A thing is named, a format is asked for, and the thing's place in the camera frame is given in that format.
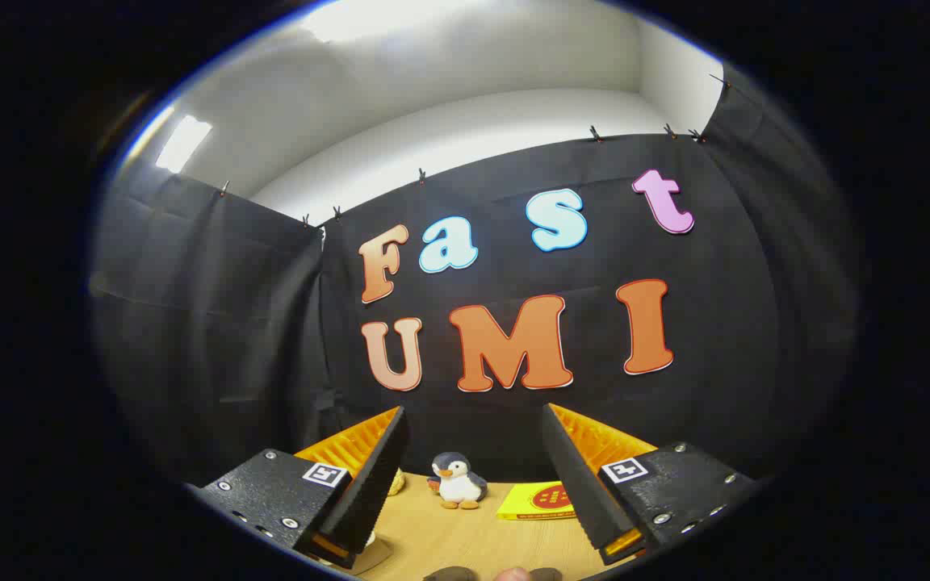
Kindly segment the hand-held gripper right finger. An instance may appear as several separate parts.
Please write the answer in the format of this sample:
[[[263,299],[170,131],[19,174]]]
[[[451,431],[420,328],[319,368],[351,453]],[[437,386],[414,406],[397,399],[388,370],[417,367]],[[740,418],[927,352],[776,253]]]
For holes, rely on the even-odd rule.
[[[542,417],[547,456],[606,566],[686,543],[759,492],[688,442],[651,445],[556,404]]]

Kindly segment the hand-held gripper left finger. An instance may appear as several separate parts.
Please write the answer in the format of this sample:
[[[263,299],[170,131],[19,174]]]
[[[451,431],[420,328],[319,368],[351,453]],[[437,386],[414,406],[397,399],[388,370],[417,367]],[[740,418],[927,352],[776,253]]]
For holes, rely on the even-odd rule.
[[[191,494],[295,558],[350,569],[375,529],[408,444],[395,406],[302,451],[263,449]]]

